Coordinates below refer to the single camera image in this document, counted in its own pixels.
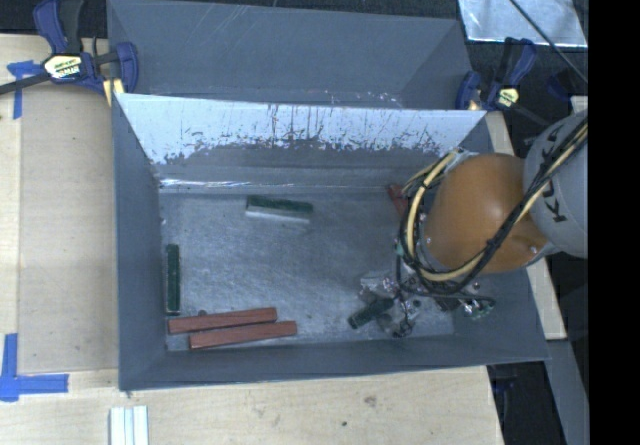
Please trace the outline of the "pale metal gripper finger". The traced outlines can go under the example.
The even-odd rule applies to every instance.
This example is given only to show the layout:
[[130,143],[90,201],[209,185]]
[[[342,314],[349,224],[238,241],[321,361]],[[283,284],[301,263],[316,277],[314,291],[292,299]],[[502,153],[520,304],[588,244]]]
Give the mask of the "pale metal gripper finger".
[[369,273],[360,279],[362,297],[396,297],[398,282],[389,273]]
[[420,301],[395,301],[391,311],[391,335],[394,338],[405,338],[413,332],[417,317],[421,312],[420,306]]

